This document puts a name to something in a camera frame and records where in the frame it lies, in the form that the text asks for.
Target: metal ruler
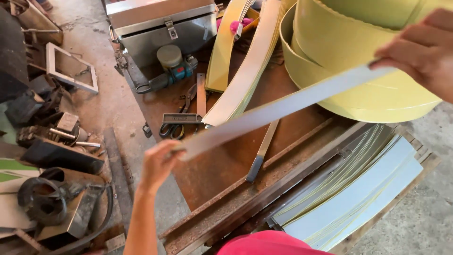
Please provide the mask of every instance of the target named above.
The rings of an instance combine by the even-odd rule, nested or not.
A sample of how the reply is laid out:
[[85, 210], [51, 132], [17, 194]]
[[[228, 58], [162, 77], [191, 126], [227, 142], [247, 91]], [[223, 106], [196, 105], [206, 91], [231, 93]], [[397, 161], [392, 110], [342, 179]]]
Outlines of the metal ruler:
[[184, 140], [173, 151], [185, 150], [180, 159], [188, 161], [197, 155], [222, 145], [236, 137], [260, 128], [274, 120], [301, 110], [309, 105], [334, 96], [345, 90], [382, 77], [396, 71], [395, 68], [382, 68], [371, 71], [369, 64], [360, 65], [321, 82], [301, 89], [286, 97], [264, 104], [231, 119], [224, 124], [200, 132]]

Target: black scissors handle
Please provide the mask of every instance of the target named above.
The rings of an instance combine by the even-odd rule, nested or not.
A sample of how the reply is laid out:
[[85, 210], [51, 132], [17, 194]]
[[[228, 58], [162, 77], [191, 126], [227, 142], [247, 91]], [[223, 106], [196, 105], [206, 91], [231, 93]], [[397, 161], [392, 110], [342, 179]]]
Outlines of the black scissors handle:
[[[177, 137], [175, 137], [175, 133], [178, 129], [178, 127], [181, 127], [181, 132]], [[184, 125], [182, 124], [162, 124], [159, 129], [159, 135], [160, 137], [164, 138], [170, 135], [170, 138], [172, 140], [181, 140], [184, 136]]]

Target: black rubber hose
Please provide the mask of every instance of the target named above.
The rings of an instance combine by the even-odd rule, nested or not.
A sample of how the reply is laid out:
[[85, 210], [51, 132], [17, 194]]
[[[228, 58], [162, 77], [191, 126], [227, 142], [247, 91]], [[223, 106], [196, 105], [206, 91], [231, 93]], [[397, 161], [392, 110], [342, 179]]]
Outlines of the black rubber hose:
[[107, 192], [107, 201], [108, 201], [108, 207], [107, 207], [107, 213], [104, 221], [102, 222], [101, 226], [96, 230], [96, 232], [91, 233], [90, 235], [85, 236], [84, 238], [75, 241], [71, 244], [68, 244], [66, 246], [61, 247], [60, 249], [50, 251], [48, 253], [42, 253], [44, 255], [60, 255], [68, 251], [72, 251], [73, 249], [82, 246], [86, 244], [87, 242], [93, 240], [96, 236], [98, 236], [100, 233], [102, 233], [105, 228], [107, 227], [107, 224], [110, 221], [110, 218], [112, 216], [112, 211], [113, 211], [113, 189], [111, 186], [108, 186], [106, 188]]

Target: scissors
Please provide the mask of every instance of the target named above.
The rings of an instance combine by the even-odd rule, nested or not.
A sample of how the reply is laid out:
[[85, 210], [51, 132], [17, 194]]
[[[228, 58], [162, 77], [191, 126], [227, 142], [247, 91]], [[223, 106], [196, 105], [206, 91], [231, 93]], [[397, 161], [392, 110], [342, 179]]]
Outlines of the scissors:
[[[197, 95], [197, 84], [194, 84], [185, 94], [185, 103], [180, 106], [177, 113], [187, 113], [190, 106], [190, 101], [192, 101]], [[159, 129], [160, 137], [164, 138], [170, 136], [172, 140], [181, 140], [184, 136], [184, 125], [183, 124], [162, 124]]]

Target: person's left hand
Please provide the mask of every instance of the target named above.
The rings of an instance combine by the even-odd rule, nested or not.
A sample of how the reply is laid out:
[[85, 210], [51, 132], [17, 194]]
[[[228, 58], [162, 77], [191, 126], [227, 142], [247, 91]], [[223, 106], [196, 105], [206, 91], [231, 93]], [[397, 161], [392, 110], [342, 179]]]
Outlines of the person's left hand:
[[156, 146], [145, 151], [143, 170], [140, 177], [140, 189], [155, 195], [162, 183], [170, 175], [171, 170], [178, 162], [178, 158], [185, 152], [170, 154], [171, 150], [180, 141], [163, 140]]

